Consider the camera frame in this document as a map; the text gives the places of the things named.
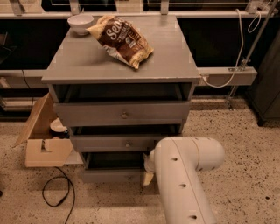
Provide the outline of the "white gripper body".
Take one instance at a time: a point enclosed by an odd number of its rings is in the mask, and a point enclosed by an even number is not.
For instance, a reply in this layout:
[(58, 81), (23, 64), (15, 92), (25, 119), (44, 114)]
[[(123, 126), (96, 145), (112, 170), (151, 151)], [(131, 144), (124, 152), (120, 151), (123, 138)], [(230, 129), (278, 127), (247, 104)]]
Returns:
[(155, 151), (152, 150), (148, 156), (149, 156), (149, 159), (144, 161), (144, 169), (147, 172), (154, 173), (155, 172)]

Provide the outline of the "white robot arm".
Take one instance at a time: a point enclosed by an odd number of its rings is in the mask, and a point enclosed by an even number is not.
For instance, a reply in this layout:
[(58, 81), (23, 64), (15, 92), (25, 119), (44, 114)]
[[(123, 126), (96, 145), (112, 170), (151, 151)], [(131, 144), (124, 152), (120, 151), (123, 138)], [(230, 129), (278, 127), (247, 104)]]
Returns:
[(170, 136), (143, 156), (143, 183), (157, 180), (166, 224), (217, 224), (197, 175), (224, 161), (225, 150), (210, 137)]

